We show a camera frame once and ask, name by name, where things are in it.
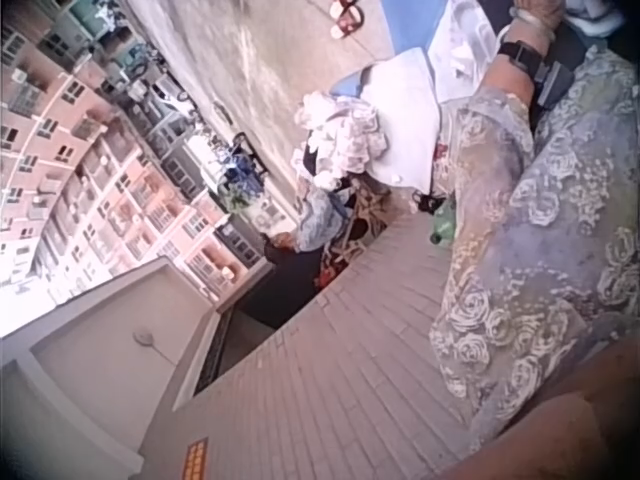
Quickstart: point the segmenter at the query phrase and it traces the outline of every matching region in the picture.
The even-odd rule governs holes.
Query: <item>brick floor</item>
[[[178,478],[186,445],[207,435],[216,480],[429,478],[463,458],[468,412],[427,338],[449,263],[429,218],[397,220],[236,368],[159,412],[140,478]]]

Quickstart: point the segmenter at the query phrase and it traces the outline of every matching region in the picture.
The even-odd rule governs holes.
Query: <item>wrist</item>
[[[546,57],[551,46],[551,40],[538,28],[518,19],[513,19],[504,38],[505,42],[521,41],[536,50],[542,57]]]

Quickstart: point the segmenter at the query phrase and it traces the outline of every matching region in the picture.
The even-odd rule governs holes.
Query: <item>road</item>
[[[360,0],[364,27],[344,40],[329,35],[329,0],[126,2],[203,117],[227,139],[245,131],[289,198],[289,160],[306,136],[293,121],[303,95],[392,55],[379,0]],[[215,113],[214,101],[235,129]]]

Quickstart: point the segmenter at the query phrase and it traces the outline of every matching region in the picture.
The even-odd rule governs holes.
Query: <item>hand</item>
[[[558,28],[564,17],[565,0],[514,0],[513,4],[540,19],[551,30]]]

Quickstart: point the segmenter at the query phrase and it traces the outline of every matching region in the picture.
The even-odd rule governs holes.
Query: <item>watch strap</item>
[[[526,73],[534,84],[544,83],[549,69],[542,55],[522,41],[505,42],[500,45],[499,55],[509,57],[511,64]]]

